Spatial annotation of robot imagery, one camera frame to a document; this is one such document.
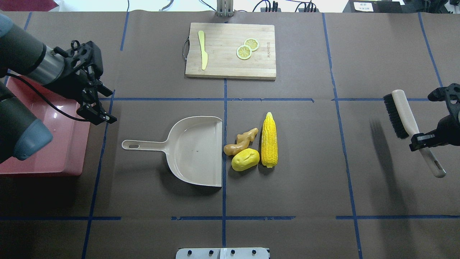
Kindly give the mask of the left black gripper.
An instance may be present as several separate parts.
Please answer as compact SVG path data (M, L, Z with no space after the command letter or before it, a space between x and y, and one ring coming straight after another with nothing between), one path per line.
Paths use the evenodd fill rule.
M94 87L105 97L113 95L113 91L105 87L101 81L94 82L92 68L74 71L71 67L65 66L56 79L45 85L48 90L78 103L94 103ZM117 118L107 113L100 103L83 104L76 110L76 114L94 125L117 122Z

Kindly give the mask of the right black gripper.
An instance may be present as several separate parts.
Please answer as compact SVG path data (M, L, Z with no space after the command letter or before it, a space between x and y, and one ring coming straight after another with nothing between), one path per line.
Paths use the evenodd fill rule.
M434 134L419 133L413 135L409 148L411 151L417 151L445 145L460 145L459 122L452 115L445 116L438 122Z

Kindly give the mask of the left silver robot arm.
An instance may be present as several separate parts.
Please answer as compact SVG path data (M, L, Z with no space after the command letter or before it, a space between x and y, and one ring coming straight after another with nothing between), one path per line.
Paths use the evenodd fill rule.
M100 80L104 69L102 53L93 41L71 41L68 50L51 48L16 25L8 16L0 16L1 78L16 78L28 86L51 108L75 121L93 125L115 123L117 118L102 106L99 95L113 92ZM53 105L30 82L79 104L77 116ZM53 140L51 131L4 83L1 83L0 157L26 160Z

